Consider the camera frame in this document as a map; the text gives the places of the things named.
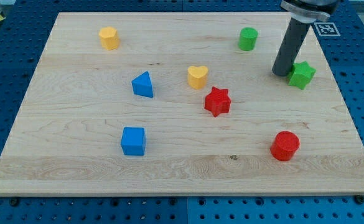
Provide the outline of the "robot arm flange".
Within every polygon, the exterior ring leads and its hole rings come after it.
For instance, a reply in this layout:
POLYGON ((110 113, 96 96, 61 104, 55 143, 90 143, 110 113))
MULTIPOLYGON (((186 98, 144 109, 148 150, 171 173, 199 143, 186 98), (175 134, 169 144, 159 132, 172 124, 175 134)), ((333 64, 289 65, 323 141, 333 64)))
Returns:
POLYGON ((339 4, 340 0, 282 0, 280 7, 290 12, 295 20, 310 24, 327 22, 339 4))

